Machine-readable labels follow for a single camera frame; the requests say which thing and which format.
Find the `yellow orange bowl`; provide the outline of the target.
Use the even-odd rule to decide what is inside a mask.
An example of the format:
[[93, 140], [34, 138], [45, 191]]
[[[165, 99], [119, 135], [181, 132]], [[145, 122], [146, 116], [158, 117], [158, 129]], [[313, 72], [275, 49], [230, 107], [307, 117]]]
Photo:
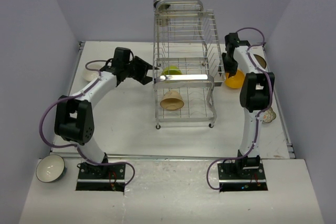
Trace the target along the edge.
[[241, 89], [245, 80], [245, 75], [239, 69], [234, 76], [229, 77], [229, 73], [225, 73], [225, 85], [232, 89]]

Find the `lime green bowl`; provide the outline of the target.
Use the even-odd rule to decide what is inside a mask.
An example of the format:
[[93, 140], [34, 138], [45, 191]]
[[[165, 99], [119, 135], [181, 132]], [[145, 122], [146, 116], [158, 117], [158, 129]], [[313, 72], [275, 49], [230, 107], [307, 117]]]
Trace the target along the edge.
[[181, 70], [177, 66], [170, 65], [166, 68], [163, 69], [162, 76], [167, 76], [167, 75], [182, 75]]

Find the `dark blue bowl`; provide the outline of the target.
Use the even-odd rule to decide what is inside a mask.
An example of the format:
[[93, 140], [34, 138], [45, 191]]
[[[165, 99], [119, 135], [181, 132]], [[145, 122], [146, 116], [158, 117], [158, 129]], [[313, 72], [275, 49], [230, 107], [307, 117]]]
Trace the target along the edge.
[[256, 60], [258, 61], [258, 63], [260, 64], [260, 66], [264, 69], [266, 69], [267, 67], [267, 63], [265, 61], [265, 59], [260, 56], [260, 55], [257, 55], [257, 54], [254, 54], [254, 57], [256, 58]]

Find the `beige patterned bowl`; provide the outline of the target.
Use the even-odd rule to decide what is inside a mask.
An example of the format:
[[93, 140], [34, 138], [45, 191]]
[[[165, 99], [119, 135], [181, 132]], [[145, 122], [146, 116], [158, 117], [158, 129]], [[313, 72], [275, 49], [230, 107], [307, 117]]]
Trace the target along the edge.
[[88, 70], [86, 67], [84, 67], [82, 71], [82, 78], [88, 82], [91, 82], [92, 80], [98, 77], [99, 74], [97, 70], [100, 70], [102, 66], [103, 65], [101, 63], [92, 63], [88, 66], [88, 68], [92, 70]]

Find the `beige scalloped bowl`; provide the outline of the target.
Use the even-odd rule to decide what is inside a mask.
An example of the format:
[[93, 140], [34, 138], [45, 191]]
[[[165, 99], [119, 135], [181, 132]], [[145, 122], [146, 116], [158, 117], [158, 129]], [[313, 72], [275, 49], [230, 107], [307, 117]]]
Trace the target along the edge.
[[276, 119], [276, 113], [274, 112], [273, 108], [269, 108], [267, 111], [264, 112], [264, 116], [262, 118], [263, 123], [271, 123], [273, 120]]

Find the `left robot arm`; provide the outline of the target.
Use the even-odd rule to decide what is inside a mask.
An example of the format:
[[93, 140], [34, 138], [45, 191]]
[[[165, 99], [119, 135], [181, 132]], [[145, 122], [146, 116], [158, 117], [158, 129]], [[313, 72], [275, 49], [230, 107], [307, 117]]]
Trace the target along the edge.
[[91, 164], [90, 171], [97, 178], [108, 175], [107, 155], [93, 137], [95, 125], [94, 107], [107, 93], [127, 78], [142, 85], [152, 81], [148, 71], [155, 69], [151, 64], [135, 56], [131, 49], [117, 47], [112, 58], [104, 60], [100, 69], [90, 68], [96, 61], [88, 62], [85, 68], [98, 74], [82, 90], [72, 96], [62, 96], [56, 107], [54, 131], [64, 141], [72, 143], [78, 153]]

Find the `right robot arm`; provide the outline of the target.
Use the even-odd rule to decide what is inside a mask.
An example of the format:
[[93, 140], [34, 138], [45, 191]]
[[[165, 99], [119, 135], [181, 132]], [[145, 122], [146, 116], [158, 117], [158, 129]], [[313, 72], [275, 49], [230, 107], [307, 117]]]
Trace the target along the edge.
[[238, 70], [244, 73], [239, 102], [244, 110], [244, 131], [238, 149], [234, 172], [239, 178], [246, 178], [260, 165], [259, 139], [261, 122], [271, 107], [275, 75], [266, 71], [253, 55], [251, 45], [241, 40], [238, 33], [225, 36], [225, 50], [222, 54], [225, 73], [231, 78]]

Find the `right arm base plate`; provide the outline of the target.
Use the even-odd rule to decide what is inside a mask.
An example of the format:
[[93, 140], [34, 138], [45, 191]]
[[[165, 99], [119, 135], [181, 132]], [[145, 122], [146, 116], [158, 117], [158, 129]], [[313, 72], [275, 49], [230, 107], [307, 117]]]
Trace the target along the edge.
[[262, 161], [258, 167], [243, 166], [243, 161], [223, 161], [217, 164], [219, 191], [267, 191]]

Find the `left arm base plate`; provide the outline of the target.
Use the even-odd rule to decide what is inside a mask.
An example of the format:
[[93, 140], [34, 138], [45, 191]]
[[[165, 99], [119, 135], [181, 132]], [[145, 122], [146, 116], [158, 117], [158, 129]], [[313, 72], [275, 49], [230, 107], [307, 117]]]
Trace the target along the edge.
[[125, 164], [94, 166], [85, 162], [79, 168], [76, 191], [117, 191], [125, 190]]

